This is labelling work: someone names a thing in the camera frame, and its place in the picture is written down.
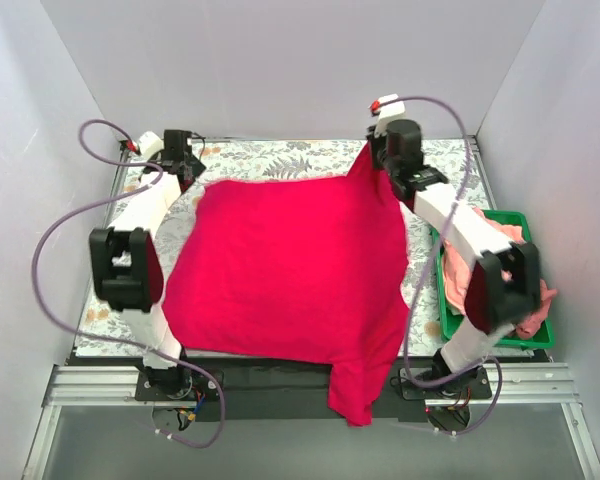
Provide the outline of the magenta red t-shirt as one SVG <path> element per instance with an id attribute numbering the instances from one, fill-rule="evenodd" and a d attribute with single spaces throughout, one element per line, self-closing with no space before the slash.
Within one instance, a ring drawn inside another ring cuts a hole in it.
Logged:
<path id="1" fill-rule="evenodd" d="M 372 421 L 409 313 L 406 226 L 363 147 L 350 170 L 208 186 L 162 308 L 186 348 L 326 364 L 328 406 Z"/>

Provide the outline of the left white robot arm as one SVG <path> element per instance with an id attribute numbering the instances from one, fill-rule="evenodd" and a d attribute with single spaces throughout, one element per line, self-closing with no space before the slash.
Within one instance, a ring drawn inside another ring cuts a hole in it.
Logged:
<path id="1" fill-rule="evenodd" d="M 203 139 L 188 130 L 167 129 L 161 136 L 148 131 L 129 149 L 145 167 L 137 194 L 119 216 L 89 236 L 94 291 L 98 299 L 118 313 L 129 327 L 132 340 L 145 351 L 142 365 L 162 370 L 158 387 L 173 400 L 185 398 L 193 386 L 191 373 L 176 365 L 181 344 L 172 334 L 162 310 L 165 274 L 154 239 L 175 202 L 204 172 L 193 142 Z"/>

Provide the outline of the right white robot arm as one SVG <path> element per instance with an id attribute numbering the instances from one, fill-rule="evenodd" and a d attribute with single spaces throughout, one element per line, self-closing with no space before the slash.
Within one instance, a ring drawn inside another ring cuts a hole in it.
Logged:
<path id="1" fill-rule="evenodd" d="M 434 228 L 438 249 L 454 248 L 469 269 L 464 319 L 433 360 L 427 377 L 409 379 L 455 397 L 494 345 L 541 305 L 539 251 L 516 243 L 457 197 L 447 177 L 424 160 L 422 131 L 402 115 L 369 128 L 373 165 L 387 173 L 395 197 Z"/>

